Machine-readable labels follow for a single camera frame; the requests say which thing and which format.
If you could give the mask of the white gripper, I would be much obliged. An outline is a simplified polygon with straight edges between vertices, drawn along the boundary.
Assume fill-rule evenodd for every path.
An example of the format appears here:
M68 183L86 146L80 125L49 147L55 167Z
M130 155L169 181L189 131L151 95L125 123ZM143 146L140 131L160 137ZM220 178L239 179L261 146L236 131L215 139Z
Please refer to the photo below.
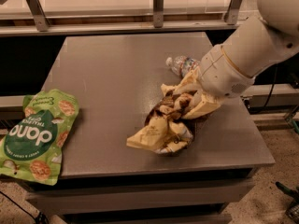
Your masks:
M198 91L185 108L184 119L197 119L217 110L221 97L235 98L253 84L254 78L244 75L226 55L222 45L214 46L201 60L199 68L189 71L175 86L163 84L163 95Z

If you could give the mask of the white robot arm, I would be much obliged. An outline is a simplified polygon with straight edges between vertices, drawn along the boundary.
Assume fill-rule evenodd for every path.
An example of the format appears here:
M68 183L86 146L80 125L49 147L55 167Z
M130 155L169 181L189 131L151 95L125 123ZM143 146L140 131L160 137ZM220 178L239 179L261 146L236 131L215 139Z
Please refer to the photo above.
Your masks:
M246 19L223 43L190 65L166 64L182 76L162 86L176 99L165 111L174 119L196 119L240 96L268 67L299 52L299 0L257 0L260 15Z

